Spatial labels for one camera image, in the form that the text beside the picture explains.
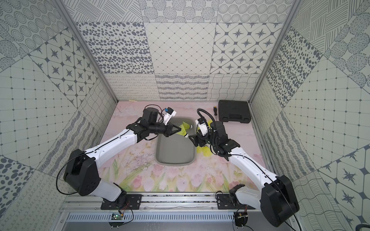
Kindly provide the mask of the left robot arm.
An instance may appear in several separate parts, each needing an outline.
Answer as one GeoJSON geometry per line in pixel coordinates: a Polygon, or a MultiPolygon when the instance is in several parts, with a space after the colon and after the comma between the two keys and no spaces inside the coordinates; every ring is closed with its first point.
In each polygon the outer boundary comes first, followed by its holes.
{"type": "Polygon", "coordinates": [[[182,129],[171,123],[151,123],[141,125],[130,124],[115,137],[82,151],[77,149],[70,155],[64,165],[63,180],[80,196],[94,195],[116,204],[116,207],[126,205],[126,191],[119,185],[100,178],[98,169],[122,150],[142,141],[150,134],[162,134],[169,137],[182,129]]]}

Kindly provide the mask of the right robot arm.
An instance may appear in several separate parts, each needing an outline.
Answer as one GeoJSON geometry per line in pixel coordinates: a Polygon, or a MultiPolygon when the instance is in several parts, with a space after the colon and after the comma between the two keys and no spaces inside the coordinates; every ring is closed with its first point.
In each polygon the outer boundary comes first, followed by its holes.
{"type": "Polygon", "coordinates": [[[235,208],[253,207],[266,220],[278,227],[299,210],[299,203],[291,180],[267,170],[250,157],[235,140],[230,139],[221,121],[208,124],[198,119],[196,133],[189,139],[196,147],[209,146],[211,152],[238,167],[257,187],[252,190],[243,184],[229,190],[229,201],[235,208]]]}

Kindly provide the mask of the grey plastic storage box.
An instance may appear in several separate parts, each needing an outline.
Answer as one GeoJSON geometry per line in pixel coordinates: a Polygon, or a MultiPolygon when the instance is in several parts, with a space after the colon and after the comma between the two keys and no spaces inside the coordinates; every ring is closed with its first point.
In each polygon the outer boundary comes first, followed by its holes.
{"type": "Polygon", "coordinates": [[[185,166],[196,158],[196,147],[184,135],[174,134],[170,137],[159,135],[155,160],[165,166],[185,166]]]}

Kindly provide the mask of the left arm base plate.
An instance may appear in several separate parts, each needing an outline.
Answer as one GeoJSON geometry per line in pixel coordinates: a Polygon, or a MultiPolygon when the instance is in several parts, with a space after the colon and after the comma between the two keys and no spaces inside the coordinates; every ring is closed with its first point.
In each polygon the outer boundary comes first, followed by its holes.
{"type": "Polygon", "coordinates": [[[122,210],[131,209],[139,210],[143,195],[142,194],[125,194],[121,195],[116,201],[111,202],[103,199],[101,210],[122,210]]]}

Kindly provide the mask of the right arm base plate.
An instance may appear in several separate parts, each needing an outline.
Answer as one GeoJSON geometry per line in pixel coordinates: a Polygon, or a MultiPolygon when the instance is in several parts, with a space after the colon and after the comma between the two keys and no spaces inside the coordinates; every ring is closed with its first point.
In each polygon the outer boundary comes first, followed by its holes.
{"type": "Polygon", "coordinates": [[[239,210],[250,210],[254,209],[251,206],[247,205],[240,205],[236,202],[233,202],[230,195],[228,193],[216,193],[215,194],[217,208],[219,210],[231,210],[231,209],[239,209],[239,210]]]}

